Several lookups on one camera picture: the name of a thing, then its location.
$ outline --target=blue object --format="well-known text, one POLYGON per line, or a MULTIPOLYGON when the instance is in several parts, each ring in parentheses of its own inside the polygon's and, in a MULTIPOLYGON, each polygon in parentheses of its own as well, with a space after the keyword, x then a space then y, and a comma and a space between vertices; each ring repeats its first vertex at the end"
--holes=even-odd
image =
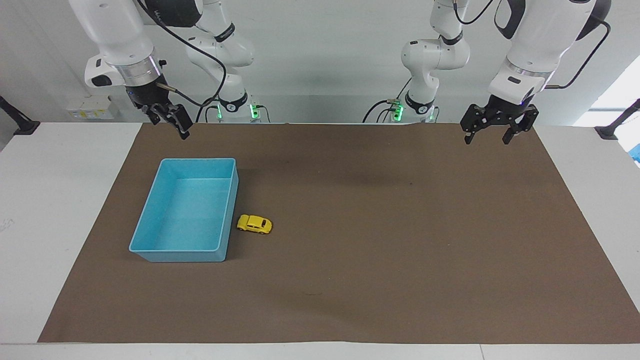
POLYGON ((237 187, 235 159, 164 159, 129 251, 154 263, 224 261, 237 187))
POLYGON ((640 144, 631 149, 631 151, 629 151, 629 155, 631 155, 634 160, 640 163, 640 144))

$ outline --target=white table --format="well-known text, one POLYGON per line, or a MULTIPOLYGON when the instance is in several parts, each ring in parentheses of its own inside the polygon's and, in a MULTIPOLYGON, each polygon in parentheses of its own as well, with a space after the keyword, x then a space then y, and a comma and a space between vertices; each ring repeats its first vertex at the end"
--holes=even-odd
MULTIPOLYGON (((47 123, 0 152, 0 359, 640 359, 640 345, 35 344, 139 129, 47 123)), ((640 308, 640 170, 592 129, 536 130, 640 308)))

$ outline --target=brown mat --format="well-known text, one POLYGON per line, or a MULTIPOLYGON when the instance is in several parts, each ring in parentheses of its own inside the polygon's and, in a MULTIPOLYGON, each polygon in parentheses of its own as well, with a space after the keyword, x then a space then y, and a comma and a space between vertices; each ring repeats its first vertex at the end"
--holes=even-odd
POLYGON ((445 124, 200 125, 182 142, 145 124, 40 341, 640 343, 540 140, 503 132, 466 146, 445 124), (236 216, 274 231, 233 230, 224 263, 131 254, 173 157, 236 158, 236 216))

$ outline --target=yellow toy car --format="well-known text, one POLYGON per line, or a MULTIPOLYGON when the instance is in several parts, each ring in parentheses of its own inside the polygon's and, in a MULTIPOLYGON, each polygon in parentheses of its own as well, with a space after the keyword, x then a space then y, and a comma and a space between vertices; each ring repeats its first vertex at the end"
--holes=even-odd
POLYGON ((272 227, 273 224, 269 219, 257 215, 240 215, 237 225, 238 230, 253 231, 263 235, 270 233, 272 227))

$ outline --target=scribble on white table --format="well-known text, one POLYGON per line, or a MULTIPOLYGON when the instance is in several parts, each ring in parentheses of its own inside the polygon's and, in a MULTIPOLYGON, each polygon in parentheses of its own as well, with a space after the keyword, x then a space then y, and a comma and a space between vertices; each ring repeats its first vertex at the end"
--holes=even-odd
POLYGON ((10 228, 13 224, 15 224, 13 219, 4 219, 2 224, 0 224, 0 233, 10 228))

